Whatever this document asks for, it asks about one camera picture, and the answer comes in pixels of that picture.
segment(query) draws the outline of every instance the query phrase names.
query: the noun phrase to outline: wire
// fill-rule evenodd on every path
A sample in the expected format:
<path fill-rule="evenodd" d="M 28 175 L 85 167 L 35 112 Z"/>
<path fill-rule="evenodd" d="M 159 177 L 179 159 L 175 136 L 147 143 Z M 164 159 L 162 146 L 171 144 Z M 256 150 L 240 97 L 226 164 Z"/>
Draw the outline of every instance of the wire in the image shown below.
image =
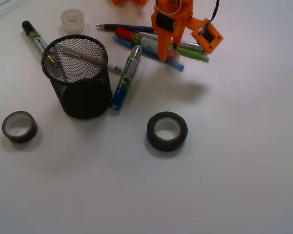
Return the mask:
<path fill-rule="evenodd" d="M 216 14 L 217 14 L 217 11 L 218 11 L 218 7 L 219 7 L 219 0 L 217 0 L 217 2 L 216 2 L 216 7 L 214 9 L 214 13 L 213 13 L 213 16 L 211 17 L 210 22 L 212 22 L 214 20 Z"/>
<path fill-rule="evenodd" d="M 155 7 L 156 7 L 156 9 L 157 9 L 159 12 L 161 12 L 163 15 L 166 15 L 166 16 L 172 16 L 172 15 L 176 14 L 176 13 L 180 10 L 180 8 L 181 8 L 181 1 L 182 1 L 182 0 L 179 0 L 179 1 L 180 1 L 180 2 L 179 2 L 179 7 L 178 7 L 178 9 L 177 9 L 175 12 L 170 13 L 170 14 L 167 14 L 167 13 L 161 11 L 160 9 L 158 9 L 157 4 L 156 4 L 156 3 L 157 3 L 156 0 L 155 0 Z"/>

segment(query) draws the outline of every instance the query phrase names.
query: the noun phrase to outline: clear tape roll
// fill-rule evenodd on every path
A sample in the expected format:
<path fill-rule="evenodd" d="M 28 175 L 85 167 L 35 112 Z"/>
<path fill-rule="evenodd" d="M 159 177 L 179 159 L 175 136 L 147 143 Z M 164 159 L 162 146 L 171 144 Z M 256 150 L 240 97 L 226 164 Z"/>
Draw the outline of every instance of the clear tape roll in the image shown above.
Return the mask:
<path fill-rule="evenodd" d="M 84 14 L 77 9 L 70 9 L 61 14 L 64 30 L 69 34 L 80 33 L 84 30 Z"/>

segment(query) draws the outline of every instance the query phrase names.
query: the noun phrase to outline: black pen cap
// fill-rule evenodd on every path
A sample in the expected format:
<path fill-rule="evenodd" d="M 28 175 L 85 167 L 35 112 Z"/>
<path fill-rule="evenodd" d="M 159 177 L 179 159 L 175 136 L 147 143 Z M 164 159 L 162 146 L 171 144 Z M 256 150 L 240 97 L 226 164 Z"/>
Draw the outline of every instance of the black pen cap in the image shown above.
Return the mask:
<path fill-rule="evenodd" d="M 23 27 L 26 35 L 28 35 L 32 31 L 35 31 L 35 28 L 31 25 L 29 21 L 24 21 L 21 26 Z"/>

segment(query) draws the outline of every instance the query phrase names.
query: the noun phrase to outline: blue pen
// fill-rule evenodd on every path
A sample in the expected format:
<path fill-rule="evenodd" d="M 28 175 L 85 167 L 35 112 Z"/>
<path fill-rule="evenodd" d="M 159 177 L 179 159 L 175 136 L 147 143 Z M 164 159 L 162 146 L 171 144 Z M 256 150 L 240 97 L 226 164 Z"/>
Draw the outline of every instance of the blue pen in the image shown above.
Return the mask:
<path fill-rule="evenodd" d="M 132 26 L 132 25 L 123 25 L 123 24 L 97 24 L 97 28 L 102 28 L 105 30 L 116 31 L 117 27 L 124 28 L 132 32 L 145 32 L 145 33 L 155 33 L 156 31 L 152 27 L 145 26 Z"/>
<path fill-rule="evenodd" d="M 119 37 L 116 36 L 116 35 L 113 36 L 113 40 L 114 40 L 116 43 L 118 43 L 118 44 L 120 44 L 120 45 L 123 45 L 124 47 L 127 47 L 128 49 L 132 49 L 132 48 L 135 46 L 135 44 L 133 44 L 133 43 L 131 43 L 131 42 L 129 42 L 129 41 L 126 41 L 126 40 L 124 40 L 124 39 L 121 39 L 121 38 L 119 38 Z M 146 48 L 142 48 L 142 52 L 143 52 L 143 54 L 145 54 L 145 55 L 147 55 L 147 56 L 150 56 L 150 57 L 152 57 L 153 59 L 156 59 L 156 60 L 160 61 L 160 57 L 158 56 L 157 53 L 155 53 L 155 52 L 153 52 L 153 51 L 150 51 L 150 50 L 148 50 L 148 49 L 146 49 Z M 179 64 L 179 63 L 177 63 L 177 62 L 168 62 L 168 61 L 166 61 L 165 63 L 166 63 L 167 65 L 169 65 L 169 66 L 172 66 L 172 67 L 178 69 L 178 70 L 181 71 L 181 72 L 184 70 L 184 65 Z"/>
<path fill-rule="evenodd" d="M 136 45 L 130 53 L 130 56 L 127 59 L 126 65 L 123 69 L 121 78 L 118 82 L 116 92 L 112 99 L 112 108 L 119 110 L 123 104 L 123 101 L 126 97 L 126 94 L 130 88 L 131 80 L 135 75 L 137 67 L 139 65 L 139 58 L 142 54 L 142 47 Z"/>

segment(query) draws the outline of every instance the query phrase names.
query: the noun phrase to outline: pen cap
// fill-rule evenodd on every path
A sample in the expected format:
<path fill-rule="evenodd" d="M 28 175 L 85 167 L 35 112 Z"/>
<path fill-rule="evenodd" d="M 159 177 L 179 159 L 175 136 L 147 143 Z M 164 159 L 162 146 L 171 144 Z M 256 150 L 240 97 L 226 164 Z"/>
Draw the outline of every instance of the pen cap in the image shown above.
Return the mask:
<path fill-rule="evenodd" d="M 128 31 L 124 28 L 120 28 L 120 27 L 117 27 L 116 33 L 115 33 L 115 35 L 127 41 L 131 41 L 133 34 L 134 34 L 133 32 Z"/>
<path fill-rule="evenodd" d="M 169 49 L 168 55 L 167 55 L 167 61 L 177 62 L 179 58 L 180 58 L 180 53 L 178 52 L 178 50 Z"/>
<path fill-rule="evenodd" d="M 137 60 L 139 60 L 141 55 L 142 55 L 142 47 L 141 46 L 136 45 L 135 47 L 132 48 L 131 54 L 130 54 L 131 57 L 134 57 Z"/>
<path fill-rule="evenodd" d="M 32 31 L 35 31 L 35 28 L 31 25 L 29 21 L 24 21 L 21 26 L 23 27 L 26 35 L 28 35 Z"/>

